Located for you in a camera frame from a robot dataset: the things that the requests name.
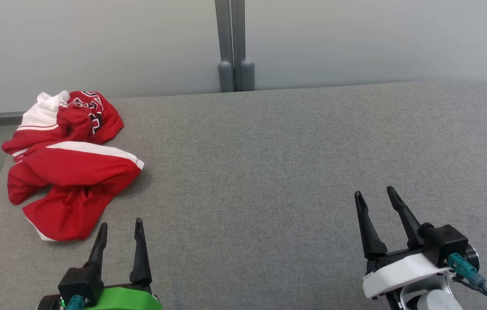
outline teal connector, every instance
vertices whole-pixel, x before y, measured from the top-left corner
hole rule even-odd
[[[458,253],[450,254],[448,257],[448,266],[467,280],[470,280],[477,273],[477,269]]]
[[[85,307],[85,300],[81,295],[75,295],[70,300],[66,310],[83,310]]]

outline white stripe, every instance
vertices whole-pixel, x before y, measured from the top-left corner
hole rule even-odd
[[[47,148],[49,149],[69,149],[71,151],[78,151],[84,153],[93,153],[93,154],[100,154],[100,155],[109,155],[115,156],[120,158],[126,158],[135,163],[139,169],[142,170],[144,167],[144,162],[138,159],[135,155],[132,155],[129,152],[122,151],[121,149],[117,149],[111,146],[104,146],[104,145],[96,145],[94,143],[80,143],[76,141],[64,141],[62,143],[57,143],[54,145],[49,145]]]
[[[24,127],[18,127],[18,130],[53,130],[53,129],[56,129],[58,128],[58,124],[54,125],[54,126],[51,126],[51,127],[34,127],[34,126],[27,126],[25,125]]]
[[[47,236],[45,236],[42,232],[40,232],[38,229],[37,229],[37,226],[35,226],[35,224],[31,223],[31,225],[33,225],[33,227],[35,227],[35,230],[37,231],[37,233],[39,234],[39,237],[41,237],[41,240],[44,240],[44,241],[56,241],[56,240],[53,240]]]
[[[16,157],[18,155],[21,155],[21,154],[25,153],[27,150],[29,150],[29,147],[27,149],[22,149],[21,151],[14,152],[14,153],[12,153],[12,155],[14,157]]]

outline gray fabric surface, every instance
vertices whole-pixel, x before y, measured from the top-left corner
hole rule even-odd
[[[361,190],[390,250],[406,237],[385,192],[469,237],[487,277],[487,83],[399,83],[112,100],[108,143],[146,166],[106,208],[102,278],[128,281],[136,217],[165,309],[388,309],[361,290]],[[84,242],[47,243],[0,178],[0,309],[31,309]],[[487,298],[454,285],[464,309]]]

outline sleeve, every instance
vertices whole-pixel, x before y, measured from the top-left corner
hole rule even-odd
[[[18,161],[8,171],[8,200],[19,205],[48,184],[25,161]]]
[[[41,239],[53,241],[86,239],[108,203],[144,167],[121,149],[72,141],[45,147],[31,157],[29,166],[53,187],[23,211]]]

